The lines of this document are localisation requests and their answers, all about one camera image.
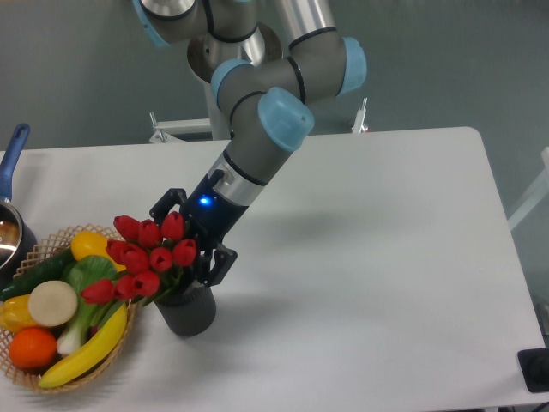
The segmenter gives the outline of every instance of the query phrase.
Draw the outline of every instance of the blue pot handle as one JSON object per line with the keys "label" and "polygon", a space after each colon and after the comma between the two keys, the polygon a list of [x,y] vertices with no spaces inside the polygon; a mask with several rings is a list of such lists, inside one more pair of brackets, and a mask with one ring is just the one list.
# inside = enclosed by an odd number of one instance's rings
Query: blue pot handle
{"label": "blue pot handle", "polygon": [[6,153],[0,163],[0,200],[11,200],[11,181],[14,176],[15,165],[19,160],[25,142],[27,141],[28,134],[31,128],[28,124],[18,124],[15,127],[14,135],[9,141]]}

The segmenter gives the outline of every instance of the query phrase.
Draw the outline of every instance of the blue led light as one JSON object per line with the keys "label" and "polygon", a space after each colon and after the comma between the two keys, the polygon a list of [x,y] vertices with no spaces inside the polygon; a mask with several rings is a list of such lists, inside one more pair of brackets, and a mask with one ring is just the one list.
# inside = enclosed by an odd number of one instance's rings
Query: blue led light
{"label": "blue led light", "polygon": [[211,206],[213,203],[213,200],[211,197],[208,197],[206,195],[203,195],[200,200],[198,201],[202,206]]}

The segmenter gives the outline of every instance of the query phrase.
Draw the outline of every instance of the orange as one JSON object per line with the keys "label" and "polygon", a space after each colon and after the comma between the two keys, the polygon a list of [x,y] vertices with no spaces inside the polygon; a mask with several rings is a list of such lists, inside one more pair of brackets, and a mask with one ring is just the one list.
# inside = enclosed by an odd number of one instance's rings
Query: orange
{"label": "orange", "polygon": [[9,345],[9,358],[20,369],[49,365],[57,353],[54,335],[42,328],[28,328],[17,333]]}

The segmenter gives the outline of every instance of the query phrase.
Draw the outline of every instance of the fake fruit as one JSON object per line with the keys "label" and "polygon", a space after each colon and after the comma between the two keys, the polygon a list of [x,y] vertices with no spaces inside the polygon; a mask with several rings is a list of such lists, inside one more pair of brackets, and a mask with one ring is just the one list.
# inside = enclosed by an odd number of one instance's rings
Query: fake fruit
{"label": "fake fruit", "polygon": [[39,387],[64,385],[104,360],[122,339],[127,322],[127,309],[122,305],[84,346],[48,369],[39,381]]}
{"label": "fake fruit", "polygon": [[75,235],[70,241],[70,250],[77,261],[81,261],[87,256],[101,256],[109,259],[116,268],[117,272],[126,269],[122,264],[117,264],[106,252],[108,238],[101,233],[83,230]]}
{"label": "fake fruit", "polygon": [[9,345],[9,358],[20,369],[48,366],[57,353],[54,335],[42,328],[28,328],[17,333]]}
{"label": "fake fruit", "polygon": [[49,328],[69,322],[77,306],[75,290],[61,281],[40,283],[28,300],[31,317],[37,324]]}
{"label": "fake fruit", "polygon": [[17,333],[23,329],[38,326],[28,311],[30,294],[6,300],[0,306],[0,328]]}

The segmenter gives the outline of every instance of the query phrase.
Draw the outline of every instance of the wicker basket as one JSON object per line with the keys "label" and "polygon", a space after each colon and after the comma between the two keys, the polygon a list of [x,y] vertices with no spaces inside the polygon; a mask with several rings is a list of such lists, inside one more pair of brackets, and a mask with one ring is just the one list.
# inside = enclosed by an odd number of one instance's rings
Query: wicker basket
{"label": "wicker basket", "polygon": [[[38,245],[33,248],[33,251],[27,254],[27,259],[21,263],[21,267],[17,270],[16,276],[24,276],[24,273],[29,268],[33,267],[38,262],[48,258],[51,255],[55,255],[60,251],[66,249],[70,245],[70,241],[75,234],[89,230],[96,233],[101,233],[109,239],[122,239],[118,232],[109,227],[99,227],[94,225],[69,227],[65,230],[59,231],[58,234],[51,234],[48,239],[43,239]],[[20,369],[17,369],[8,357],[9,344],[13,338],[13,334],[8,330],[0,329],[0,370],[5,372],[5,375],[12,380],[15,385],[24,386],[38,393],[59,393],[71,391],[79,388],[100,376],[117,358],[120,353],[120,349],[123,347],[128,333],[130,332],[133,324],[134,315],[136,313],[136,306],[130,305],[128,307],[128,324],[120,339],[120,342],[115,349],[96,367],[91,373],[83,376],[80,379],[75,379],[69,383],[52,389],[43,389],[38,386],[40,381],[39,375],[33,375],[31,373],[25,373]]]}

